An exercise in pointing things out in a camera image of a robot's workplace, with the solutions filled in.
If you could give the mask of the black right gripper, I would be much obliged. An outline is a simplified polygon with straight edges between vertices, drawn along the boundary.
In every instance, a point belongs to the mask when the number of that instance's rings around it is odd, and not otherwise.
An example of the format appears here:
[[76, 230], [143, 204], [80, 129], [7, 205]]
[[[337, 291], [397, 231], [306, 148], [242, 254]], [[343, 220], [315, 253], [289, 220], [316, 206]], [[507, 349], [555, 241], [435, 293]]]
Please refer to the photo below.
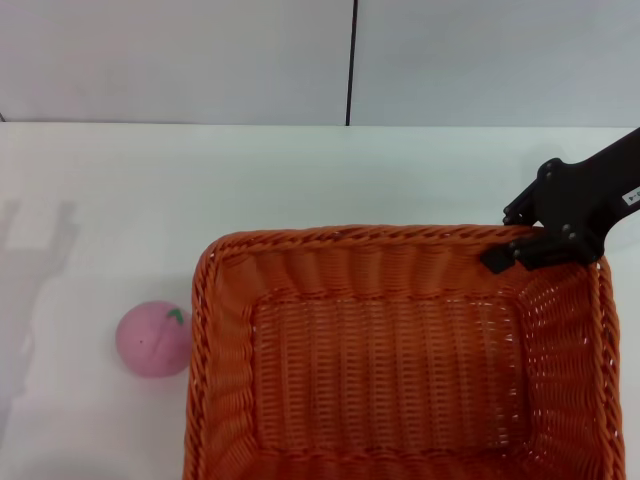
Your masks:
[[639, 210], [639, 131], [579, 163], [554, 162], [503, 210], [503, 224], [545, 233], [521, 237], [485, 251], [492, 273], [520, 263], [526, 270], [569, 263], [589, 265], [604, 254], [609, 231]]

